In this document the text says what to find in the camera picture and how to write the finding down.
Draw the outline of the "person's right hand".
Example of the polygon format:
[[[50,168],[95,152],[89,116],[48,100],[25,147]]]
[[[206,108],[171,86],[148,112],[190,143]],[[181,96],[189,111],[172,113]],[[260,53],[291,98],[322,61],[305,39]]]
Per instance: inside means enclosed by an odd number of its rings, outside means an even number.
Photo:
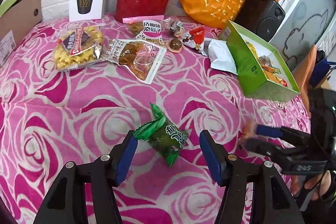
[[[312,201],[318,200],[322,195],[324,195],[328,191],[330,186],[331,186],[330,171],[326,171],[324,173],[324,175],[319,174],[319,175],[311,178],[309,181],[307,181],[304,184],[305,189],[313,189],[313,188],[317,187],[317,189],[315,189],[313,191],[313,196],[311,198]],[[292,195],[297,194],[300,189],[301,189],[301,187],[299,186],[298,176],[292,176],[291,177],[291,186],[290,186],[290,191],[291,191]]]

